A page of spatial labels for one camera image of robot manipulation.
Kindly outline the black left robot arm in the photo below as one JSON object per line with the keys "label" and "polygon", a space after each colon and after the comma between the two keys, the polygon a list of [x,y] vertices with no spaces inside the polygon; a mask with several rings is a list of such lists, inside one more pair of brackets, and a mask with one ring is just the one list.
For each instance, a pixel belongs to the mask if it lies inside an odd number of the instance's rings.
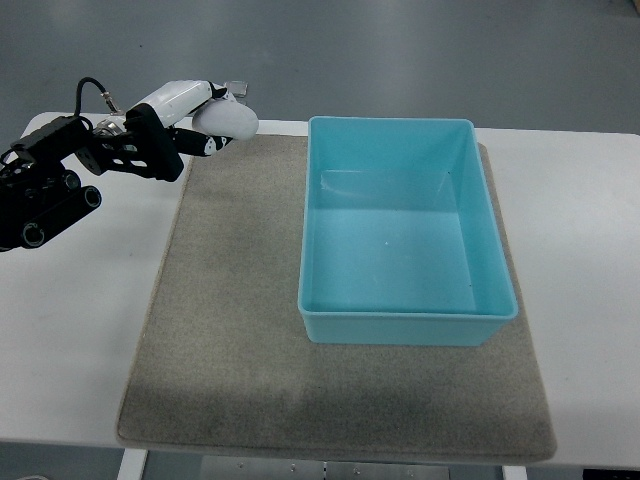
{"label": "black left robot arm", "polygon": [[63,160],[88,147],[93,124],[81,115],[83,88],[98,88],[110,111],[118,111],[104,85],[93,77],[79,80],[75,109],[13,142],[1,155],[1,250],[35,249],[96,210],[99,190],[84,186]]}

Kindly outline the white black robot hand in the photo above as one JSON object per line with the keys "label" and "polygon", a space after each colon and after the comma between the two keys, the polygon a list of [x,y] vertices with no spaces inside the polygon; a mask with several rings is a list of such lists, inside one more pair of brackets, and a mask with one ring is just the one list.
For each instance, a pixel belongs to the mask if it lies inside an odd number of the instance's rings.
{"label": "white black robot hand", "polygon": [[210,100],[237,101],[225,86],[179,80],[164,84],[127,111],[110,111],[93,130],[96,173],[117,171],[177,180],[183,170],[183,154],[208,157],[235,140],[192,128],[195,112]]}

